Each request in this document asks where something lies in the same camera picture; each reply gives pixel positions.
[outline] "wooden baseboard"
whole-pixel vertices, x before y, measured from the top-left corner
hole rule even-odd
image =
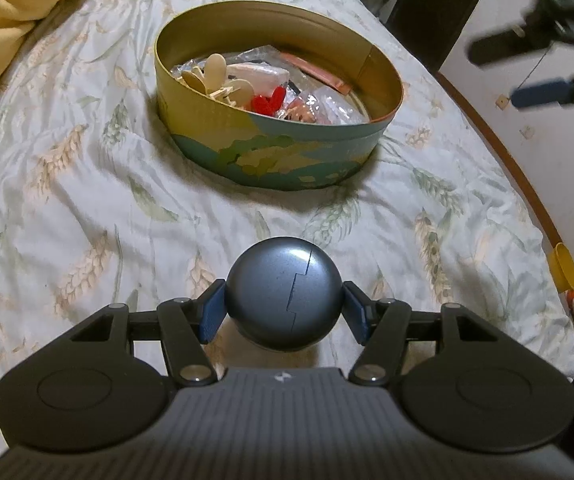
[[[558,233],[558,229],[556,229],[551,216],[549,216],[549,213],[547,212],[544,204],[541,202],[540,197],[537,195],[536,190],[533,189],[533,186],[527,179],[526,175],[523,173],[518,163],[512,157],[512,154],[509,153],[496,133],[491,129],[489,124],[486,123],[486,121],[481,117],[481,115],[476,111],[471,103],[465,99],[465,97],[454,85],[451,84],[451,82],[445,76],[443,76],[440,72],[437,72],[434,74],[434,77],[436,78],[436,81],[438,81],[438,83],[440,83],[441,86],[445,89],[445,92],[449,94],[449,96],[465,113],[469,120],[474,123],[480,134],[484,137],[484,140],[486,140],[494,149],[494,152],[496,152],[498,158],[500,158],[502,163],[507,168],[507,171],[509,171],[513,179],[516,181],[516,184],[518,184],[518,187],[529,203],[529,206],[533,210],[534,215],[538,219],[538,222],[540,222],[540,225],[542,226],[542,229],[545,232],[545,236],[549,240],[549,243],[552,247],[555,247],[557,243],[562,241],[560,233]]]

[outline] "door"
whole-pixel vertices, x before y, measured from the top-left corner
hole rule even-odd
[[[397,0],[387,28],[431,72],[458,39],[478,0]]]

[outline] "electrical outlet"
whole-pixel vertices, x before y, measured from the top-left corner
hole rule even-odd
[[[500,110],[504,110],[507,105],[509,104],[509,98],[506,95],[500,95],[496,99],[496,106],[500,108]]]

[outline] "bed sheet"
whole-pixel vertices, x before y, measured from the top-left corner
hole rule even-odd
[[[186,160],[156,114],[152,62],[174,15],[218,0],[65,0],[0,81],[0,377],[113,301],[199,295],[264,238],[323,248],[374,298],[458,301],[574,375],[574,330],[542,234],[458,107],[359,0],[272,0],[326,14],[390,57],[404,104],[363,170],[302,192],[244,188]],[[263,351],[226,320],[227,365],[337,366],[341,319],[316,346]],[[138,355],[161,366],[159,352]],[[414,345],[408,365],[426,358]],[[0,433],[0,452],[5,443]]]

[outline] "yellow bucket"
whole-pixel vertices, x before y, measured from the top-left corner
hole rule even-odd
[[[558,292],[573,290],[574,259],[566,245],[562,242],[557,243],[554,250],[547,255],[547,261]]]

